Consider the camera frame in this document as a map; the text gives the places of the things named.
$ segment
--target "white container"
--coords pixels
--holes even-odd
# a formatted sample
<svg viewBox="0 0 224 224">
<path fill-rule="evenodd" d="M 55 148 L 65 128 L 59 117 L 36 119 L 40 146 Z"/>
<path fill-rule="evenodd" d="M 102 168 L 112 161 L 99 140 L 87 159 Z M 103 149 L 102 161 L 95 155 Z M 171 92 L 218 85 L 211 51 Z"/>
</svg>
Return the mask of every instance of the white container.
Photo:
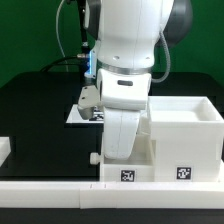
<svg viewBox="0 0 224 224">
<path fill-rule="evenodd" d="M 11 152 L 9 137 L 0 137 L 0 167 Z"/>
<path fill-rule="evenodd" d="M 150 97 L 155 181 L 218 180 L 224 120 L 206 97 Z"/>
</svg>

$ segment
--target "black tabletop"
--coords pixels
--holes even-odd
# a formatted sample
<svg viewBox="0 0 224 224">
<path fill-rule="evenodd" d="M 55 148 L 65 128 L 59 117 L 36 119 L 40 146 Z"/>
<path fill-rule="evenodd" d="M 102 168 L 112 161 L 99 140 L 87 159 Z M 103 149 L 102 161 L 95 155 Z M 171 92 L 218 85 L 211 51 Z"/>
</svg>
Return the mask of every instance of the black tabletop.
<svg viewBox="0 0 224 224">
<path fill-rule="evenodd" d="M 77 73 L 29 72 L 0 89 L 0 136 L 10 136 L 12 147 L 0 168 L 0 180 L 99 179 L 99 167 L 89 164 L 89 154 L 100 151 L 102 126 L 65 124 L 81 87 Z M 164 83 L 152 84 L 150 93 L 208 96 L 224 115 L 224 88 L 206 74 L 171 73 Z M 224 211 L 0 209 L 0 224 L 90 222 L 224 223 Z"/>
</svg>

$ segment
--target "green backdrop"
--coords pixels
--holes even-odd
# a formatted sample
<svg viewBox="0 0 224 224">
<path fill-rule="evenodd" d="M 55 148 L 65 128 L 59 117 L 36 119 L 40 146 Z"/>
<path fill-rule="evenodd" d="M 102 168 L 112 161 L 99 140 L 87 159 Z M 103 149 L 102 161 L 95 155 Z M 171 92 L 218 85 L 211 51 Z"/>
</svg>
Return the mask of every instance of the green backdrop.
<svg viewBox="0 0 224 224">
<path fill-rule="evenodd" d="M 0 3 L 0 87 L 21 72 L 38 71 L 61 57 L 55 15 L 61 0 L 7 0 Z M 171 49 L 172 71 L 203 72 L 224 85 L 224 1 L 192 0 L 190 34 Z M 66 55 L 80 52 L 77 5 L 64 5 L 60 35 Z M 154 71 L 165 69 L 161 50 Z"/>
</svg>

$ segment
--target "cable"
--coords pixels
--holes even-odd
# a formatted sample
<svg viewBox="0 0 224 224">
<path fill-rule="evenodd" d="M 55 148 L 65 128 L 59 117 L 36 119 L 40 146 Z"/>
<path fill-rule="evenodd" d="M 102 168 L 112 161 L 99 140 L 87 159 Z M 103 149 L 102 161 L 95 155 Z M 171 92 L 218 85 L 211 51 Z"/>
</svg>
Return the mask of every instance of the cable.
<svg viewBox="0 0 224 224">
<path fill-rule="evenodd" d="M 52 62 L 51 64 L 44 66 L 40 70 L 40 72 L 47 72 L 51 67 L 53 67 L 53 66 L 55 66 L 55 65 L 57 65 L 57 64 L 59 64 L 60 62 L 63 62 L 63 61 L 65 61 L 66 64 L 68 64 L 68 61 L 67 60 L 71 60 L 71 59 L 78 59 L 78 57 L 77 56 L 69 56 L 69 57 L 60 58 L 60 59 Z"/>
<path fill-rule="evenodd" d="M 165 38 L 162 30 L 160 30 L 159 35 L 160 35 L 163 49 L 164 49 L 165 56 L 166 56 L 166 72 L 161 78 L 152 79 L 153 83 L 161 83 L 161 82 L 165 81 L 170 74 L 170 68 L 171 68 L 170 52 L 169 52 L 169 49 L 167 46 L 166 38 Z"/>
<path fill-rule="evenodd" d="M 65 52 L 62 47 L 60 36 L 59 36 L 59 17 L 60 17 L 60 12 L 61 12 L 62 6 L 65 3 L 65 1 L 66 0 L 61 1 L 60 5 L 58 7 L 58 10 L 57 10 L 57 14 L 56 14 L 56 36 L 57 36 L 58 45 L 59 45 L 59 48 L 60 48 L 60 51 L 61 51 L 61 54 L 63 57 L 65 57 Z"/>
<path fill-rule="evenodd" d="M 56 61 L 54 61 L 54 62 L 52 62 L 52 63 L 50 63 L 49 65 L 46 65 L 46 66 L 44 66 L 41 70 L 40 70 L 40 72 L 48 72 L 52 67 L 54 67 L 54 66 L 58 66 L 58 65 L 60 65 L 60 66 L 64 66 L 64 65 L 80 65 L 80 66 L 83 66 L 83 65 L 86 65 L 86 63 L 88 62 L 88 57 L 89 57 L 89 55 L 88 54 L 78 54 L 78 55 L 75 55 L 75 56 L 69 56 L 69 57 L 63 57 L 63 58 L 60 58 L 60 59 L 58 59 L 58 60 L 56 60 Z M 84 63 L 77 63 L 77 64 L 68 64 L 68 60 L 74 60 L 74 59 L 76 59 L 76 60 L 82 60 L 82 61 L 84 61 Z"/>
</svg>

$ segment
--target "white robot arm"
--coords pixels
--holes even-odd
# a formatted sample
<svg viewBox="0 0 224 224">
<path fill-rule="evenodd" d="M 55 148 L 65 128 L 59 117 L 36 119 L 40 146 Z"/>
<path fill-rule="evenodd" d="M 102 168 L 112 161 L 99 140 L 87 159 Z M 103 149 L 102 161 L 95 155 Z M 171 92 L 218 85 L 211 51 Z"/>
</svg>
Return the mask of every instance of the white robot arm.
<svg viewBox="0 0 224 224">
<path fill-rule="evenodd" d="M 93 104 L 103 108 L 103 144 L 107 158 L 125 160 L 132 152 L 141 111 L 147 109 L 154 47 L 160 32 L 167 26 L 171 12 L 175 11 L 174 2 L 86 2 L 85 27 L 96 38 L 96 45 L 90 54 L 91 68 L 86 77 L 96 79 L 99 96 L 94 103 L 88 102 L 86 96 L 92 94 L 88 92 L 90 88 L 84 88 L 79 110 L 82 117 L 88 118 L 85 112 Z"/>
</svg>

